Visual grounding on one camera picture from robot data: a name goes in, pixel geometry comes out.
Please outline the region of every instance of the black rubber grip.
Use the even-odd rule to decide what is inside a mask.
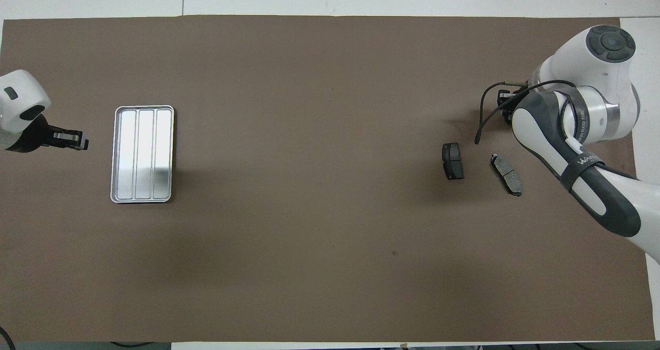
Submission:
[[[630,34],[613,25],[594,26],[586,37],[587,49],[606,63],[622,63],[635,54],[635,41]]]
[[[577,89],[571,87],[566,89],[558,89],[558,91],[568,94],[571,97],[579,95]],[[543,133],[547,142],[554,148],[554,150],[563,157],[566,162],[576,162],[579,160],[575,156],[573,149],[566,143],[563,129],[558,124],[559,119],[559,103],[556,94],[553,91],[531,92],[527,95],[518,105],[518,109],[528,111],[534,118],[538,128]],[[516,112],[514,112],[514,124],[516,124]],[[556,176],[561,179],[562,176],[566,177],[565,182],[569,182],[569,174],[558,174],[554,171],[553,167],[546,162],[542,155],[536,153],[532,148],[525,147],[533,155],[535,155],[545,166]],[[605,206],[605,213],[596,213],[591,207],[586,204],[580,197],[575,194],[575,191],[570,190],[570,194],[584,207],[584,209],[596,219],[607,230],[621,235],[622,237],[633,237],[639,232],[641,228],[641,220],[637,209],[630,203],[630,201],[623,195],[610,181],[608,181],[603,174],[600,173],[601,169],[595,166],[586,166],[584,162],[582,167],[576,167],[570,171],[579,172],[577,176],[584,180],[585,183],[596,193],[598,198]]]
[[[596,163],[604,163],[601,158],[589,151],[584,151],[580,155],[576,155],[570,162],[568,166],[562,172],[562,175],[559,177],[559,182],[562,183],[564,189],[570,192],[573,188],[573,184],[576,179],[579,178],[580,174],[584,172],[589,167],[593,166]]]

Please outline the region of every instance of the robotic arm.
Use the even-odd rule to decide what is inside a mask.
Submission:
[[[37,80],[23,70],[0,76],[0,149],[27,153],[40,146],[87,150],[82,131],[49,125],[41,114],[50,99]]]
[[[533,73],[530,85],[549,84],[524,96],[511,124],[516,139],[559,179],[607,230],[628,238],[660,262],[660,186],[609,169],[582,144],[629,134],[639,116],[630,82],[632,37],[615,26],[579,33]]]

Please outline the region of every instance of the brown paper mat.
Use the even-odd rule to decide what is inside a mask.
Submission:
[[[644,254],[501,119],[471,143],[485,87],[602,23],[618,21],[6,21],[0,73],[33,73],[49,122],[90,150],[0,155],[2,325],[18,341],[652,339]],[[113,113],[134,104],[177,111],[169,204],[109,199]],[[441,171],[452,141],[462,181]],[[630,137],[592,149],[634,170]]]

